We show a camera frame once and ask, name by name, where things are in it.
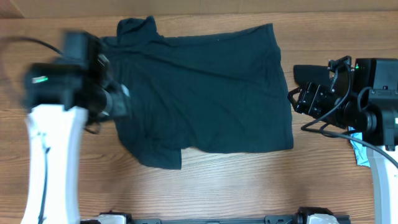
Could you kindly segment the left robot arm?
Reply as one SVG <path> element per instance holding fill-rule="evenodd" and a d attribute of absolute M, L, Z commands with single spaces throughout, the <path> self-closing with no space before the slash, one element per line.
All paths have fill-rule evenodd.
<path fill-rule="evenodd" d="M 24 79 L 30 147 L 23 223 L 81 223 L 78 171 L 87 124 L 129 115 L 129 92 L 112 79 L 109 60 L 33 64 Z"/>

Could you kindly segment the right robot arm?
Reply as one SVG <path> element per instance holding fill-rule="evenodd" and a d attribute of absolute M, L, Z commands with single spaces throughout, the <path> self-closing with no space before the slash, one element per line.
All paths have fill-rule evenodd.
<path fill-rule="evenodd" d="M 295 112 L 301 129 L 356 142 L 366 150 L 374 184 L 374 221 L 397 223 L 397 59 L 345 56 L 327 66 L 295 65 Z"/>

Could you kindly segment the dark green t-shirt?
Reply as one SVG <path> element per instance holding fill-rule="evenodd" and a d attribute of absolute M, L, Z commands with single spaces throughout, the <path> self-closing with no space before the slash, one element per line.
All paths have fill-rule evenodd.
<path fill-rule="evenodd" d="M 131 116 L 115 123 L 142 164 L 178 170 L 182 150 L 263 153 L 293 148 L 292 112 L 272 24 L 164 37 L 155 19 L 124 19 L 104 37 Z"/>

